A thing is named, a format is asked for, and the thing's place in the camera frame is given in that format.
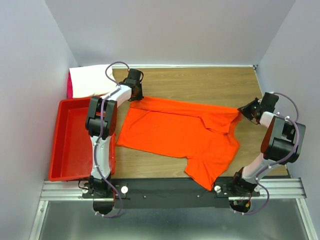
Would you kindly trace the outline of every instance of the wooden table surface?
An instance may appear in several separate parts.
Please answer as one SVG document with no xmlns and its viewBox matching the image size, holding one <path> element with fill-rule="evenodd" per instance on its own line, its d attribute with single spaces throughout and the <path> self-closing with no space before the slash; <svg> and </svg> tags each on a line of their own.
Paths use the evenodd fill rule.
<svg viewBox="0 0 320 240">
<path fill-rule="evenodd" d="M 142 89 L 144 96 L 173 99 L 189 103 L 242 107 L 261 92 L 251 67 L 214 68 L 144 68 Z M 119 82 L 128 72 L 114 69 Z M 130 103 L 118 108 L 116 135 L 119 136 Z M 246 118 L 238 123 L 235 137 L 240 149 L 222 176 L 233 176 L 241 167 L 250 164 L 260 153 L 260 145 L 266 128 L 254 125 Z M 174 158 L 154 153 L 116 147 L 116 171 L 113 178 L 173 178 L 186 177 L 186 158 Z M 284 166 L 274 169 L 270 175 L 287 175 Z"/>
</svg>

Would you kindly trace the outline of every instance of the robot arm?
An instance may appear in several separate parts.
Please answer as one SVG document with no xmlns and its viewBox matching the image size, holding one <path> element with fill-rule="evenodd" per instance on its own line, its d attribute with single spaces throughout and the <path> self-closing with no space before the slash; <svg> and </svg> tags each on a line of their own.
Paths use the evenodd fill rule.
<svg viewBox="0 0 320 240">
<path fill-rule="evenodd" d="M 85 128 L 91 138 L 93 154 L 92 170 L 89 177 L 90 190 L 106 194 L 110 192 L 110 186 L 103 180 L 101 174 L 104 178 L 110 179 L 109 145 L 117 126 L 117 108 L 125 101 L 143 99 L 142 77 L 141 71 L 130 69 L 128 77 L 119 83 L 113 93 L 101 97 L 94 96 L 90 100 L 85 122 Z"/>
<path fill-rule="evenodd" d="M 256 98 L 238 109 L 249 120 L 255 119 L 257 124 L 265 126 L 267 131 L 258 157 L 235 173 L 231 187 L 235 195 L 251 194 L 259 180 L 272 169 L 294 163 L 300 155 L 306 126 L 274 114 L 278 99 L 277 95 L 266 92 L 262 100 Z"/>
</svg>

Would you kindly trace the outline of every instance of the orange t-shirt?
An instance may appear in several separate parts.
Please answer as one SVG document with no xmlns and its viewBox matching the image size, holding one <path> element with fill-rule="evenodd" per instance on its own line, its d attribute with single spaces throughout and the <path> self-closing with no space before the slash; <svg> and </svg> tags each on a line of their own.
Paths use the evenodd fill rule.
<svg viewBox="0 0 320 240">
<path fill-rule="evenodd" d="M 240 120 L 232 107 L 145 97 L 131 103 L 117 145 L 187 158 L 185 172 L 211 190 L 239 149 Z"/>
</svg>

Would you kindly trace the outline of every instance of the red plastic tray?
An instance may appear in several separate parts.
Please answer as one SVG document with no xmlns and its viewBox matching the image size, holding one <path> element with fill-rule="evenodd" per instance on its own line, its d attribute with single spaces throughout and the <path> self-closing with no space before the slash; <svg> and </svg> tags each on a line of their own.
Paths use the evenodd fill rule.
<svg viewBox="0 0 320 240">
<path fill-rule="evenodd" d="M 68 181 L 88 178 L 92 170 L 92 143 L 85 123 L 90 97 L 62 100 L 56 117 L 50 181 Z M 111 137 L 109 161 L 111 174 L 115 173 L 115 135 Z"/>
</svg>

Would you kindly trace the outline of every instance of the gray wall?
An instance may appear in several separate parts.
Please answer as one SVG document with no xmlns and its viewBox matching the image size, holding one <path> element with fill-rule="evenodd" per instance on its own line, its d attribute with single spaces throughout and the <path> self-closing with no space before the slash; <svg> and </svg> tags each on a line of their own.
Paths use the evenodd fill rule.
<svg viewBox="0 0 320 240">
<path fill-rule="evenodd" d="M 43 0 L 2 1 L 0 36 L 0 239 L 25 240 L 77 63 Z"/>
<path fill-rule="evenodd" d="M 300 158 L 288 164 L 294 177 L 301 177 L 313 224 L 320 236 L 320 1 L 297 0 L 284 20 L 257 73 L 263 91 L 291 96 L 306 133 Z M 288 101 L 280 102 L 283 114 L 295 116 Z"/>
<path fill-rule="evenodd" d="M 257 64 L 295 0 L 45 0 L 80 65 Z"/>
</svg>

